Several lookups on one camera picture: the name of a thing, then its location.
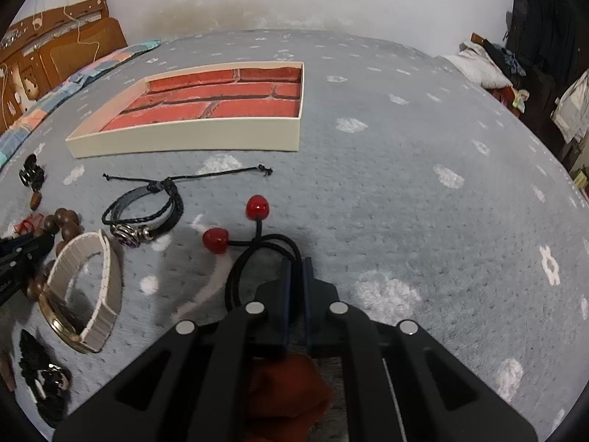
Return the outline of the grey cloud-pattern blanket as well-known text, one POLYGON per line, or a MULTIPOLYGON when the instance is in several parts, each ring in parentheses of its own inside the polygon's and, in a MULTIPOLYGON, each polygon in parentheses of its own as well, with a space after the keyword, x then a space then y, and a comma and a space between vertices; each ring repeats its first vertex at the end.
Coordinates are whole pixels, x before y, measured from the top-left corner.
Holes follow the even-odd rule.
POLYGON ((41 210, 77 211, 87 231, 140 178, 180 175, 185 203, 168 234, 122 254, 123 305, 104 349, 81 355, 16 294, 1 346, 35 334, 73 376, 78 406, 182 318, 223 317, 237 239, 266 197, 267 232, 292 238, 341 297, 380 322, 412 318, 508 401, 540 439, 588 380, 588 205, 540 140, 450 64, 404 46, 321 32, 218 33, 164 43, 88 85, 26 140, 1 175, 1 232, 26 217, 18 173, 46 171, 41 210), (77 160, 65 140, 144 77, 215 63, 300 61, 296 153, 182 152, 77 160))

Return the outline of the red velvet scrunchie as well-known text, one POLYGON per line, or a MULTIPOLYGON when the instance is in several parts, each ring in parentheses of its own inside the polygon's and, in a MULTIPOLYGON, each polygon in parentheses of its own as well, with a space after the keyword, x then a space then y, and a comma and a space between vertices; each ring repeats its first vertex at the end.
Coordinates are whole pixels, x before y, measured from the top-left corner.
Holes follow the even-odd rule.
POLYGON ((248 441, 307 440, 331 405, 332 392, 314 362, 289 354, 262 365, 251 382, 248 441))

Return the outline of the black hair clip silver buckle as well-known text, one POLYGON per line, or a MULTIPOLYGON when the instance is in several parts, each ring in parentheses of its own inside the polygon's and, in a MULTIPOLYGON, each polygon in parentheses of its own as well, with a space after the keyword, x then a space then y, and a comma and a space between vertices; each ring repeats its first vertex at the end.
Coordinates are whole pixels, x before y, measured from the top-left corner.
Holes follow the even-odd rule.
POLYGON ((42 420, 56 428, 66 416, 70 373, 55 364, 45 347, 28 331, 21 330, 19 366, 21 375, 42 420))

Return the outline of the small black hair claw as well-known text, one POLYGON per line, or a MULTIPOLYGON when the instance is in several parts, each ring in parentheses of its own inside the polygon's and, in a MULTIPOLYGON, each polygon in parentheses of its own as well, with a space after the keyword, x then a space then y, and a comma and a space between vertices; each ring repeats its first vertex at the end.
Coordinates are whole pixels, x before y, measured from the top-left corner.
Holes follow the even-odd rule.
POLYGON ((44 169, 37 164, 37 156, 29 155, 22 169, 19 171, 19 178, 24 187, 30 187, 33 192, 39 192, 45 182, 44 169))

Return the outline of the dark hanging clothes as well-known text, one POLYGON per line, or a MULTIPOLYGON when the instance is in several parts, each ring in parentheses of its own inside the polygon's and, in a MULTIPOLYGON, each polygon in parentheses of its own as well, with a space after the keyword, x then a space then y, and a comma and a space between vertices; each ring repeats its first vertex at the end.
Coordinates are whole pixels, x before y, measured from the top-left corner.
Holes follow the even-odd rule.
POLYGON ((524 69, 569 83, 578 56, 578 25, 567 0, 514 0, 507 49, 524 69))

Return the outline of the black hair tie red beads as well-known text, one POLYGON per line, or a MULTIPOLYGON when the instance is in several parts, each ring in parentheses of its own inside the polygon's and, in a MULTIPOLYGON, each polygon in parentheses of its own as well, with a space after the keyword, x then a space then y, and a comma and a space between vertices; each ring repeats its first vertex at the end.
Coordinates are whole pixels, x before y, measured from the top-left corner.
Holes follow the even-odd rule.
POLYGON ((246 204, 246 216, 255 223, 255 234, 249 241, 236 241, 230 238, 225 228, 210 228, 202 236, 203 244, 209 252, 224 255, 229 248, 242 248, 226 279, 223 302, 226 310, 242 306, 240 297, 241 275, 250 259, 260 250, 267 249, 278 253, 289 262, 290 287, 299 283, 303 277, 303 257, 296 243, 286 235, 263 234, 264 221, 269 216, 269 202, 261 194, 254 194, 246 204))

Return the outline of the brown wooden headboard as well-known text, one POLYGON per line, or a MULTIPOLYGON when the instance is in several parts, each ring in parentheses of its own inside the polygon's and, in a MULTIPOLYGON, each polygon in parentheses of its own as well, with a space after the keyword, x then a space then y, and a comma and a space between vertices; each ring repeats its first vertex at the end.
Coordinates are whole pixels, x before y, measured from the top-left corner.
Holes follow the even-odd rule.
POLYGON ((78 70, 126 46, 107 0, 83 0, 11 25, 1 41, 1 130, 78 70))

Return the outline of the cream tray brick-pattern lining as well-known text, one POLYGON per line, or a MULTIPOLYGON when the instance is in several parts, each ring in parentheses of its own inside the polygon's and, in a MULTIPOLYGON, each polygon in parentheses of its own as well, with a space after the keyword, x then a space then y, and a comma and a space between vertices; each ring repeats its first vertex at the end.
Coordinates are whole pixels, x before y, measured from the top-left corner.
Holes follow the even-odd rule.
POLYGON ((177 151, 295 152, 302 62, 232 62, 144 77, 71 132, 76 159, 177 151))

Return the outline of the white pillow with clothes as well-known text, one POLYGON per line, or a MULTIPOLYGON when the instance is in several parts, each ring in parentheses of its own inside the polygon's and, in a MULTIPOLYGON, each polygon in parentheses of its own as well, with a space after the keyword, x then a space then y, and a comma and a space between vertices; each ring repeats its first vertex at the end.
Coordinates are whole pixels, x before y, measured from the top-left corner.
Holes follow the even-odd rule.
POLYGON ((512 87, 511 81, 477 43, 464 41, 460 44, 457 54, 443 55, 443 58, 472 84, 487 90, 512 87))

